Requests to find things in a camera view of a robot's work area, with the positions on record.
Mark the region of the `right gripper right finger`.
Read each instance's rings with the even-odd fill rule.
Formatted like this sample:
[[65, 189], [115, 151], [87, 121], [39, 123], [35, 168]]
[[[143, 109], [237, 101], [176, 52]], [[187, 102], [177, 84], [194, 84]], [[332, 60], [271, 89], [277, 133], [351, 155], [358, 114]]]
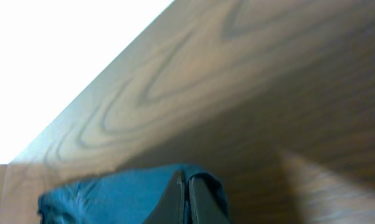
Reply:
[[230, 224], [203, 179], [189, 181], [189, 198], [193, 224]]

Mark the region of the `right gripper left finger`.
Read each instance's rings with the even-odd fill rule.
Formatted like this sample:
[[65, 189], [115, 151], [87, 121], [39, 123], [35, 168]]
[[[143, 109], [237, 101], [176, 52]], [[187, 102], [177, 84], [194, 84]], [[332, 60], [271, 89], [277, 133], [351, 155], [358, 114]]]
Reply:
[[159, 202], [143, 224], [184, 224], [184, 174], [177, 170], [168, 182]]

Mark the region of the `dark blue shorts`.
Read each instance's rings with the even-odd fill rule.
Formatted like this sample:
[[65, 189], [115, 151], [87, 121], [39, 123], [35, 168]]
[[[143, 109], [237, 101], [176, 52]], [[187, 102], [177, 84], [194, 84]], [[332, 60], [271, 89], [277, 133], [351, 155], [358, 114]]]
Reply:
[[190, 164], [129, 170], [80, 180], [42, 194], [37, 213], [42, 224], [143, 223], [159, 202], [173, 174], [181, 170], [185, 182], [184, 224], [193, 224], [189, 181], [203, 179], [222, 212], [230, 219], [222, 182]]

